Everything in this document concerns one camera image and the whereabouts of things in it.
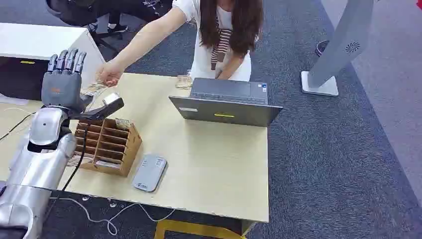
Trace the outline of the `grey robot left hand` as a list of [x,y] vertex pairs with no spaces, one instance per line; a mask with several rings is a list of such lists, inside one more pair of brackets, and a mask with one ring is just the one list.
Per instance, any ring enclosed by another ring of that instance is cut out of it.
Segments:
[[43,76],[41,101],[45,107],[59,108],[72,120],[104,120],[124,107],[123,99],[111,94],[100,108],[87,111],[94,97],[82,94],[82,71],[87,53],[78,48],[50,57]]

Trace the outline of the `person's right hand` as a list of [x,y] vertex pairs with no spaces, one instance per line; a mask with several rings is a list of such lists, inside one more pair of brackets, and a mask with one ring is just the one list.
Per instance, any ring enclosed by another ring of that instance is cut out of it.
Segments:
[[125,68],[122,68],[118,64],[107,62],[104,63],[96,74],[96,81],[107,87],[114,87],[118,84],[122,77]]

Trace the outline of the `person's left hand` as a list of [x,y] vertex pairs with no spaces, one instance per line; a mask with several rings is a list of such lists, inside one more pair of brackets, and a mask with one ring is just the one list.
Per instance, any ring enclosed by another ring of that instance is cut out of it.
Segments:
[[218,72],[218,74],[216,75],[215,78],[219,79],[219,80],[228,80],[230,78],[230,76],[231,76],[231,73],[230,73],[228,67],[224,66],[219,70],[219,72]]

